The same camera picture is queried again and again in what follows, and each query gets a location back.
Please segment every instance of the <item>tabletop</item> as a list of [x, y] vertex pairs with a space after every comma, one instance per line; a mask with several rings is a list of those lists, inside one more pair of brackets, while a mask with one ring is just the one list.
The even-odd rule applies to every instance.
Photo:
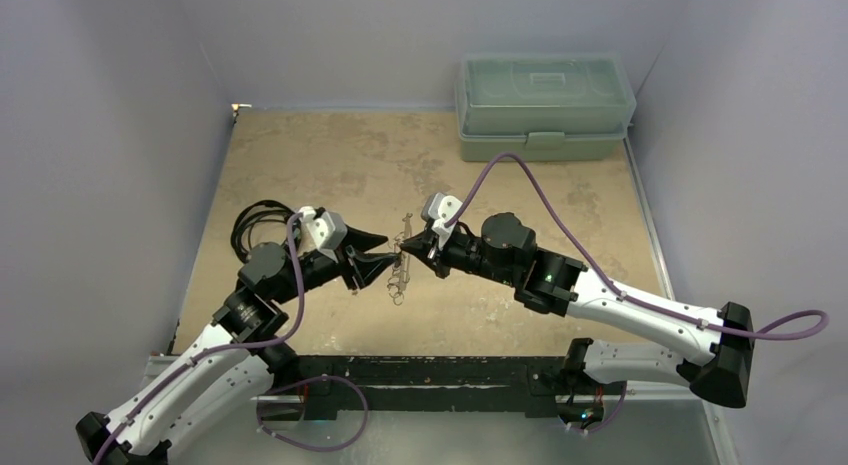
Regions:
[[[407, 213], [414, 215], [413, 233], [423, 228], [418, 215], [431, 193], [464, 199], [484, 165], [460, 160], [456, 116], [450, 112], [242, 109], [174, 352], [191, 344], [233, 291], [241, 263], [229, 235], [246, 206], [262, 199], [295, 209], [323, 206], [352, 227], [392, 238], [403, 230]], [[623, 145], [604, 160], [531, 163], [530, 169], [565, 224], [612, 278], [662, 295]], [[582, 259], [514, 162], [494, 167], [463, 221], [479, 232], [486, 217], [505, 211], [536, 231], [539, 246]], [[284, 237], [282, 226], [267, 224], [255, 241]], [[509, 287], [464, 273], [442, 280], [415, 261], [409, 272], [401, 305], [388, 294], [388, 272], [355, 296], [340, 280], [309, 292], [303, 325], [289, 344], [300, 354], [562, 355], [573, 338], [641, 340], [603, 324], [536, 314], [514, 302]], [[292, 315], [297, 307], [292, 301], [283, 308]]]

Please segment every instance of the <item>storage container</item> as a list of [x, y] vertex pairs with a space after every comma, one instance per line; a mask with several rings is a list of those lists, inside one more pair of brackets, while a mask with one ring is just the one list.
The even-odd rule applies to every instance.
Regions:
[[593, 160], [627, 134], [636, 99], [615, 53], [466, 55], [456, 84], [461, 156]]

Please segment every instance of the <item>small metal object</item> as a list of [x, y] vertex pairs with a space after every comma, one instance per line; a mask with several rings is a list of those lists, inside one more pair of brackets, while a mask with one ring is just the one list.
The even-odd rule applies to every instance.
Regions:
[[392, 302], [395, 305], [403, 303], [403, 292], [406, 291], [406, 284], [409, 283], [409, 255], [403, 253], [400, 249], [400, 244], [407, 238], [412, 237], [412, 218], [411, 213], [407, 213], [403, 218], [403, 232], [397, 234], [394, 240], [394, 251], [398, 254], [398, 261], [392, 265], [392, 274], [389, 276], [389, 283], [386, 288], [389, 290], [389, 296], [392, 297]]

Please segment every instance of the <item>box latch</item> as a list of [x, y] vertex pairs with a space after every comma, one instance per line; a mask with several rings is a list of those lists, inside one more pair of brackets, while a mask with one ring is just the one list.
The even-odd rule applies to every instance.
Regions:
[[531, 132], [524, 142], [525, 150], [555, 150], [562, 148], [565, 141], [563, 132]]

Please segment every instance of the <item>white wall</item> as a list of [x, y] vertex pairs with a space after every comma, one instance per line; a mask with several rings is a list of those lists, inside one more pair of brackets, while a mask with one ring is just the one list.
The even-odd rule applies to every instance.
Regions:
[[446, 107], [470, 51], [618, 50], [634, 89], [687, 0], [183, 0], [233, 102]]
[[231, 111], [177, 0], [0, 0], [0, 454], [85, 463], [199, 243]]
[[692, 0], [638, 97], [633, 143], [679, 298], [738, 301], [755, 326], [831, 313], [813, 339], [757, 344], [748, 408], [729, 414], [745, 465], [848, 456], [846, 4]]

